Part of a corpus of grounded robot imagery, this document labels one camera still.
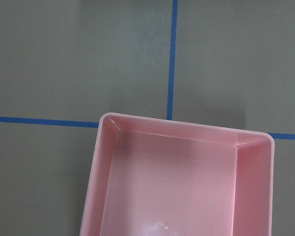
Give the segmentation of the pink plastic tray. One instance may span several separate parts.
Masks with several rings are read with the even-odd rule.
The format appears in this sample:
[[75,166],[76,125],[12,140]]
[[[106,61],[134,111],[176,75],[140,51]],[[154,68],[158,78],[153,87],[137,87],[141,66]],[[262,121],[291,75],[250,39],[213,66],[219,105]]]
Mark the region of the pink plastic tray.
[[269,236],[274,140],[117,113],[99,122],[82,236]]

